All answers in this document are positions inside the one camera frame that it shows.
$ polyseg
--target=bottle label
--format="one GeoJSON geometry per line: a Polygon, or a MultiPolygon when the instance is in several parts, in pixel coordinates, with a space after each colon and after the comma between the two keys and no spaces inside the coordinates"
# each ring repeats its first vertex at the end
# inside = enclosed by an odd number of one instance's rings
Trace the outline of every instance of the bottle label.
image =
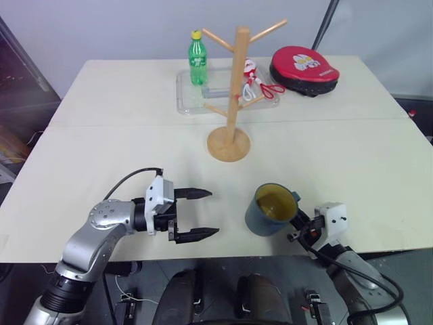
{"type": "Polygon", "coordinates": [[[190,66],[205,66],[206,65],[206,56],[201,58],[190,58],[189,59],[190,66]]]}

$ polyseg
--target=white wall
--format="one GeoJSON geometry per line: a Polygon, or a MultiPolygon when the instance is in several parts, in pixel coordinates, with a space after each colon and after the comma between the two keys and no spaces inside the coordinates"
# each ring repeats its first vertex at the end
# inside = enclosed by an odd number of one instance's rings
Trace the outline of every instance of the white wall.
{"type": "MultiPolygon", "coordinates": [[[[247,24],[256,33],[289,24],[250,48],[270,56],[284,45],[310,47],[326,0],[1,0],[0,16],[63,97],[86,60],[186,58],[191,30],[228,41],[247,24]]],[[[206,40],[210,57],[229,52],[206,40]]],[[[356,54],[391,93],[430,95],[431,0],[341,0],[319,51],[356,54]]]]}
{"type": "Polygon", "coordinates": [[[341,0],[318,50],[360,56],[390,93],[433,97],[432,0],[341,0]]]}

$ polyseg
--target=black pole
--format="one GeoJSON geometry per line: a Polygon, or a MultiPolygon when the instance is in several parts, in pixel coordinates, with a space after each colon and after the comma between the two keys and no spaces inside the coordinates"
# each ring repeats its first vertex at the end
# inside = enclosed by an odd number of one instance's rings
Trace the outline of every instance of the black pole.
{"type": "Polygon", "coordinates": [[[325,17],[323,17],[322,24],[320,25],[319,32],[317,32],[316,39],[314,40],[313,47],[311,49],[316,50],[319,47],[319,44],[326,33],[329,24],[331,23],[332,16],[336,12],[338,3],[340,0],[331,0],[329,2],[329,6],[327,7],[325,17]]]}

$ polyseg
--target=mug handle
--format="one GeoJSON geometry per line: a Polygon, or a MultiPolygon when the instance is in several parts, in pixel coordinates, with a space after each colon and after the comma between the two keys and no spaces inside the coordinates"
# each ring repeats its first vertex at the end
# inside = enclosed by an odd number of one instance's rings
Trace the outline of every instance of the mug handle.
{"type": "Polygon", "coordinates": [[[298,193],[296,193],[296,192],[292,192],[292,195],[293,195],[293,197],[295,198],[296,202],[299,202],[299,201],[300,201],[300,196],[299,196],[298,193]]]}

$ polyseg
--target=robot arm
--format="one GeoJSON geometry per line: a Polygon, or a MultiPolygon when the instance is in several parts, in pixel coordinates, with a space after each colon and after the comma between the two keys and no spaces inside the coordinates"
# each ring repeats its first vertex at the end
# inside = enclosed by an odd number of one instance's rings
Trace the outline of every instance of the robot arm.
{"type": "MultiPolygon", "coordinates": [[[[312,258],[317,258],[312,251],[318,251],[320,255],[328,257],[322,262],[327,266],[327,273],[347,305],[350,315],[381,308],[394,301],[394,297],[391,297],[377,284],[329,262],[329,260],[336,261],[369,276],[385,287],[389,286],[386,282],[388,279],[384,279],[376,268],[364,261],[354,251],[340,244],[340,237],[348,227],[344,204],[326,203],[317,207],[313,220],[310,220],[301,211],[297,220],[294,220],[292,224],[299,232],[288,235],[290,241],[298,239],[312,258]]],[[[316,309],[311,312],[313,315],[319,313],[319,310],[316,309]]],[[[320,320],[322,317],[317,314],[315,318],[320,320]]],[[[382,313],[368,313],[353,320],[353,324],[356,325],[408,325],[408,323],[409,321],[400,305],[382,313]]]]}
{"type": "Polygon", "coordinates": [[[211,195],[195,188],[173,189],[173,183],[157,175],[146,198],[132,201],[103,200],[95,205],[82,228],[66,243],[46,291],[33,305],[24,325],[78,324],[84,315],[93,285],[104,272],[117,242],[135,232],[168,231],[176,243],[195,242],[216,232],[196,228],[177,232],[176,201],[211,195]]]}

